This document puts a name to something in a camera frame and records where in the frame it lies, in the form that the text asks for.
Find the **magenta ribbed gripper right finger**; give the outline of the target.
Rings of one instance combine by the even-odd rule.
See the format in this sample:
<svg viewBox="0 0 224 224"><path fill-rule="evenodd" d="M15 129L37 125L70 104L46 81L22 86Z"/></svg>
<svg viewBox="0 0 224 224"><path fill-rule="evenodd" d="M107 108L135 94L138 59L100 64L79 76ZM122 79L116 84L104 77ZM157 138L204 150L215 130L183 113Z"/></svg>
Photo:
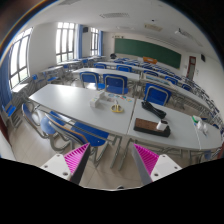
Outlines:
<svg viewBox="0 0 224 224"><path fill-rule="evenodd" d="M132 156L144 185L181 170L181 167L168 155L157 155L138 144L133 145Z"/></svg>

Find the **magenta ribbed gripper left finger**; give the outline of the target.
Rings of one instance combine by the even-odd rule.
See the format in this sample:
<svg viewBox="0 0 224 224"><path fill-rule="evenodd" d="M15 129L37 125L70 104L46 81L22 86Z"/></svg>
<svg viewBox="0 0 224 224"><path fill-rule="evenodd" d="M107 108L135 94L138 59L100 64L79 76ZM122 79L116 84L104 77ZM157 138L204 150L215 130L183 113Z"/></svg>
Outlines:
<svg viewBox="0 0 224 224"><path fill-rule="evenodd" d="M90 144L86 143L65 155L55 154L41 168L78 185L89 156Z"/></svg>

